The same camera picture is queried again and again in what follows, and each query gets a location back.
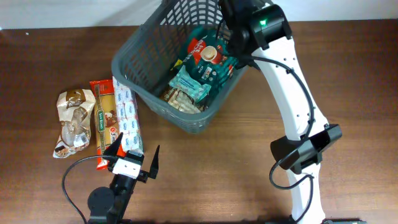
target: spaghetti package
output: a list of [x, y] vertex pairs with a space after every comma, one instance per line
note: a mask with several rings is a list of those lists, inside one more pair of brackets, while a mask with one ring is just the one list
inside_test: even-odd
[[[119, 136], [119, 124], [116, 116], [116, 104], [112, 80], [90, 82], [91, 90], [95, 96], [94, 118], [96, 129], [97, 155], [102, 155]], [[118, 156], [125, 156], [119, 147]], [[105, 169], [108, 165], [106, 159], [98, 158], [97, 169]]]

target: wooden table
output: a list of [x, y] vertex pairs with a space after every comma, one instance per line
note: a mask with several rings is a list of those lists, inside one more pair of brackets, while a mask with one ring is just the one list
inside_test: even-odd
[[[370, 223], [398, 219], [398, 23], [293, 22], [298, 58], [311, 92], [343, 138], [324, 153], [320, 176], [327, 217]], [[61, 177], [88, 149], [67, 159], [52, 152], [60, 132], [58, 95], [111, 78], [111, 59], [136, 27], [0, 32], [0, 220], [81, 223], [65, 200]], [[249, 69], [209, 128], [183, 132], [139, 100], [148, 169], [158, 144], [156, 180], [138, 184], [126, 218], [221, 222], [290, 214], [290, 192], [268, 180], [269, 144], [284, 135], [278, 107], [259, 72]], [[79, 165], [67, 178], [86, 216], [89, 193], [112, 174]], [[287, 184], [282, 170], [275, 179]]]

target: gray basket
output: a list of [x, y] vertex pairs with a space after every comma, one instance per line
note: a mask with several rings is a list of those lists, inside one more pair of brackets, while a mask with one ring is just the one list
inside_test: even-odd
[[[159, 99], [168, 83], [170, 66], [191, 31], [197, 26], [214, 28], [221, 21], [217, 3], [218, 0], [163, 0], [112, 61], [112, 73], [119, 82], [134, 90], [152, 111], [189, 133], [199, 133], [208, 126], [246, 70], [235, 70], [232, 79], [202, 113], [186, 114]], [[229, 39], [229, 34], [223, 26], [220, 35]]]

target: snack bag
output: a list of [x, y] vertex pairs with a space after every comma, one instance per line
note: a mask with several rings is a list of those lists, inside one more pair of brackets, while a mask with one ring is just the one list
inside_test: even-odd
[[171, 87], [182, 90], [190, 96], [194, 102], [199, 102], [209, 94], [211, 86], [208, 84], [201, 85], [196, 80], [191, 78], [185, 69], [185, 65], [180, 68], [178, 74], [169, 82]]
[[194, 105], [193, 99], [186, 93], [171, 86], [166, 89], [160, 99], [166, 101], [168, 104], [184, 113], [195, 114], [203, 111], [203, 107], [197, 107]]
[[88, 146], [94, 104], [94, 95], [90, 90], [70, 90], [60, 94], [57, 108], [61, 135], [55, 146], [54, 158], [66, 158]]
[[119, 83], [113, 77], [116, 109], [120, 132], [123, 132], [122, 149], [124, 152], [134, 151], [143, 154], [141, 132], [139, 130], [137, 101], [133, 91]]
[[228, 56], [226, 40], [218, 37], [216, 31], [202, 27], [196, 28], [188, 37], [189, 44], [184, 45], [180, 58], [186, 57], [182, 63], [177, 61], [176, 67], [186, 66], [189, 75], [201, 84], [209, 84], [220, 89], [233, 74], [238, 63], [234, 57]]
[[[102, 155], [119, 136], [119, 124], [116, 116], [116, 104], [112, 80], [90, 82], [95, 96], [94, 118], [96, 128], [97, 155]], [[125, 156], [121, 146], [118, 156]], [[98, 158], [97, 169], [105, 169], [108, 161]]]

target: wall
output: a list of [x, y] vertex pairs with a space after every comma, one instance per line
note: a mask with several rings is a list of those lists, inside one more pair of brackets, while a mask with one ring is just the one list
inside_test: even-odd
[[[139, 25], [161, 0], [2, 0], [3, 29]], [[398, 0], [274, 0], [290, 21], [392, 19]]]

